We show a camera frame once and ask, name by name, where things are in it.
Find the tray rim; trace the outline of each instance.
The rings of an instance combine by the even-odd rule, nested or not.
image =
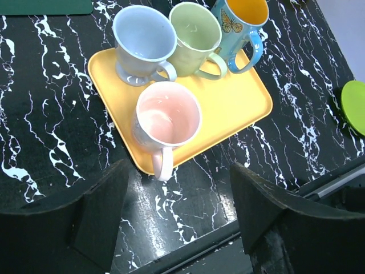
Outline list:
[[[135,158],[134,154],[132,153],[131,148],[130,148],[130,146],[129,146],[128,142],[126,141],[126,139],[125,139],[125,137],[124,137],[124,135],[123,135],[123,133],[122,133],[121,129],[119,128],[118,124],[116,123],[115,118],[113,117],[113,115],[111,115],[110,110],[109,110],[109,107],[108,107],[108,105],[107,105],[107,103],[106,103],[106,100],[105,100],[105,98],[104,98],[104,95],[103,95],[103,93],[102,93],[102,92],[100,92],[100,91],[99,91],[99,90],[100,90],[100,88],[99,88],[99,86],[96,84],[95,78],[94,78],[93,74],[91,73],[91,64],[93,63],[93,60],[94,60],[94,59],[95,59],[95,58],[96,58],[99,54],[101,54],[101,53],[103,53],[103,52],[106,52],[106,51],[112,51],[112,50],[115,50],[115,48],[111,47],[110,49],[100,50],[100,51],[97,51],[96,53],[94,53],[94,54],[90,57],[90,59],[89,59],[89,61],[88,61],[88,63],[87,63],[88,76],[91,78],[91,80],[92,80],[92,84],[95,86],[95,88],[96,88],[96,90],[97,90],[97,92],[98,92],[98,94],[99,94],[100,98],[102,99],[102,101],[103,101],[103,103],[104,103],[104,105],[105,105],[105,108],[106,108],[106,109],[107,109],[107,111],[108,111],[108,115],[111,117],[111,119],[112,119],[112,121],[113,121],[113,123],[114,123],[114,125],[115,125],[116,129],[117,129],[117,130],[118,130],[118,132],[119,132],[120,137],[121,137],[121,138],[122,138],[122,140],[123,140],[123,143],[124,143],[125,147],[127,148],[127,150],[128,150],[128,152],[129,152],[129,154],[130,154],[131,158],[133,159],[133,161],[134,161],[135,165],[137,166],[137,168],[138,168],[140,171],[144,172],[145,174],[148,174],[148,175],[154,175],[154,173],[153,173],[153,172],[149,172],[149,171],[145,170],[143,167],[141,167],[141,165],[140,165],[140,164],[138,163],[138,161],[136,160],[136,158]],[[261,115],[259,118],[255,119],[255,120],[254,120],[253,122],[251,122],[250,124],[247,124],[247,125],[245,125],[245,126],[240,127],[240,128],[239,128],[239,129],[238,129],[235,133],[230,134],[230,132],[229,132],[227,135],[225,135],[225,137],[224,137],[224,138],[220,139],[219,141],[214,142],[214,143],[212,143],[212,144],[209,144],[208,146],[204,147],[201,151],[199,151],[199,152],[197,152],[197,153],[195,153],[195,154],[191,154],[191,155],[189,155],[186,159],[184,159],[184,160],[182,160],[182,161],[180,161],[180,162],[178,162],[178,163],[174,164],[173,168],[176,168],[177,166],[179,166],[179,165],[181,165],[181,164],[183,164],[183,163],[187,162],[188,160],[193,159],[195,156],[197,156],[197,155],[199,155],[199,154],[201,154],[201,153],[204,153],[204,152],[205,152],[205,151],[207,151],[208,149],[210,149],[210,148],[214,147],[215,145],[217,145],[217,144],[219,144],[219,143],[223,142],[224,140],[226,140],[226,139],[228,139],[228,138],[232,137],[234,134],[237,134],[238,132],[240,132],[240,131],[244,130],[245,128],[248,128],[249,126],[252,126],[254,123],[256,123],[256,122],[258,122],[258,121],[262,120],[262,119],[263,119],[263,118],[265,118],[265,117],[267,117],[267,116],[268,116],[268,115],[272,112],[272,110],[273,110],[273,98],[271,97],[271,95],[270,95],[269,91],[267,90],[266,86],[264,85],[264,83],[262,82],[261,78],[259,77],[259,75],[258,75],[258,73],[257,73],[257,71],[256,71],[256,69],[255,69],[255,67],[252,67],[250,70],[254,70],[254,73],[256,74],[256,76],[258,77],[258,79],[260,80],[260,82],[262,83],[262,85],[265,87],[265,90],[266,90],[266,92],[267,92],[267,94],[268,94],[268,98],[269,98],[269,100],[268,100],[268,107],[266,108],[266,111],[263,113],[263,115]]]

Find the light green mug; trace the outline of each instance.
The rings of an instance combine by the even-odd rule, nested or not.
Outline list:
[[[224,77],[227,65],[214,53],[222,39],[221,27],[216,17],[199,4],[183,2],[173,7],[169,20],[177,34],[177,47],[167,61],[174,66],[177,76],[194,74],[210,80]],[[206,60],[217,64],[220,75],[200,70]]]

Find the mug rim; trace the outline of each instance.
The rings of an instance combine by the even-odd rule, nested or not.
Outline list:
[[[141,104],[141,98],[143,99],[143,96],[149,92],[149,90],[151,89],[151,87],[153,88],[158,88],[158,86],[163,86],[163,85],[166,85],[166,84],[172,84],[172,85],[175,85],[175,86],[178,86],[179,88],[182,88],[182,90],[184,90],[184,92],[186,94],[188,94],[188,96],[193,99],[193,101],[195,102],[195,105],[198,109],[198,113],[199,113],[199,123],[198,123],[198,126],[194,132],[194,134],[187,140],[183,141],[183,142],[180,142],[180,143],[167,143],[167,142],[163,142],[161,140],[158,140],[157,138],[153,137],[143,126],[143,124],[140,122],[140,119],[139,119],[139,107],[140,107],[140,104]],[[182,84],[179,84],[179,83],[175,83],[175,82],[170,82],[170,81],[162,81],[162,82],[155,82],[151,85],[149,85],[144,91],[141,92],[141,94],[139,95],[138,97],[138,100],[137,100],[137,105],[136,105],[136,115],[137,115],[137,120],[138,120],[138,123],[139,125],[141,126],[142,130],[147,134],[148,137],[150,137],[153,141],[159,143],[159,144],[162,144],[163,146],[166,146],[166,147],[180,147],[188,142],[190,142],[192,139],[194,139],[196,137],[196,135],[200,132],[200,128],[201,128],[201,124],[202,124],[202,115],[201,115],[201,107],[200,107],[200,104],[199,104],[199,101],[198,99],[196,98],[196,96],[187,88],[185,87],[184,85]]]
[[[226,7],[227,7],[227,9],[234,15],[234,17],[237,19],[237,20],[239,20],[241,23],[244,23],[244,24],[246,24],[246,25],[248,25],[248,26],[251,26],[251,27],[262,27],[262,26],[264,26],[264,24],[266,24],[266,22],[267,22],[267,20],[269,20],[269,16],[270,16],[270,10],[269,10],[269,5],[267,4],[267,2],[266,2],[266,0],[263,0],[264,2],[265,2],[265,5],[266,5],[266,9],[267,9],[267,17],[266,17],[266,19],[265,19],[265,21],[264,22],[262,22],[262,23],[260,23],[260,24],[251,24],[251,23],[249,23],[249,22],[246,22],[246,21],[244,21],[244,20],[242,20],[241,18],[239,18],[233,11],[232,11],[232,9],[230,8],[230,6],[228,5],[228,3],[227,3],[227,0],[224,0],[224,2],[225,2],[225,4],[226,4]]]
[[[222,30],[221,30],[221,25],[219,24],[219,21],[217,20],[217,18],[212,14],[212,12],[210,10],[208,10],[206,7],[202,6],[201,4],[198,4],[198,3],[193,3],[193,2],[181,2],[179,4],[176,4],[174,5],[174,7],[171,9],[170,13],[169,13],[169,22],[171,23],[172,25],[172,22],[171,22],[171,17],[172,17],[172,14],[173,12],[175,11],[175,9],[177,9],[179,6],[184,6],[184,5],[191,5],[191,6],[196,6],[198,7],[199,9],[202,9],[204,10],[204,12],[208,12],[208,14],[213,18],[213,20],[215,21],[216,25],[217,25],[217,30],[219,31],[219,40],[214,44],[213,47],[211,47],[210,49],[208,50],[199,50],[199,49],[196,49],[194,47],[191,47],[190,45],[184,43],[176,34],[176,38],[177,38],[177,42],[179,44],[179,46],[181,46],[180,44],[182,44],[183,46],[187,47],[188,49],[190,50],[193,50],[193,51],[198,51],[200,53],[207,53],[207,52],[210,52],[212,50],[215,50],[219,44],[221,43],[222,41]]]
[[[145,58],[145,57],[141,57],[139,55],[134,54],[133,52],[128,50],[125,45],[123,45],[123,43],[119,39],[119,36],[116,33],[115,25],[116,25],[117,19],[119,17],[121,17],[123,15],[123,13],[128,12],[128,10],[131,10],[131,9],[147,9],[147,10],[150,10],[150,11],[154,12],[155,14],[160,15],[163,18],[163,20],[165,20],[167,22],[167,25],[172,30],[172,33],[173,33],[174,38],[175,38],[175,44],[174,44],[174,46],[172,47],[171,51],[168,54],[166,54],[163,57],[155,58],[155,59]],[[164,16],[161,12],[159,12],[158,10],[155,10],[152,7],[143,6],[143,5],[131,5],[131,6],[128,6],[128,7],[124,7],[120,11],[118,11],[117,14],[114,16],[112,27],[113,27],[113,35],[114,35],[115,40],[118,42],[118,45],[121,46],[122,49],[125,50],[129,55],[131,55],[134,58],[137,58],[139,60],[147,61],[147,62],[161,62],[161,61],[164,61],[167,58],[169,58],[175,52],[175,49],[176,49],[176,46],[177,46],[177,34],[176,34],[176,31],[175,31],[175,28],[172,26],[171,22],[169,21],[169,19],[167,19],[166,16]]]

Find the butterfly mug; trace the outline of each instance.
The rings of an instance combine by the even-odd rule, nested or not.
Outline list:
[[[248,71],[260,60],[263,44],[258,30],[269,19],[265,0],[217,0],[211,12],[222,28],[222,41],[214,51],[226,61],[232,73]],[[236,65],[237,53],[250,42],[253,56],[243,68]]]

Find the black marble table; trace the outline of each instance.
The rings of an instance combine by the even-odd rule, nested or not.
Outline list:
[[[167,15],[177,3],[100,0],[91,15],[0,17],[0,208],[31,203],[129,158],[87,62],[113,46],[112,20],[122,7],[149,5]],[[364,155],[364,139],[339,111],[338,92],[353,76],[318,5],[268,4],[256,70],[272,113],[182,164],[168,182],[136,170],[111,273],[133,271],[234,221],[233,162],[294,190]],[[244,83],[237,92],[246,92]]]

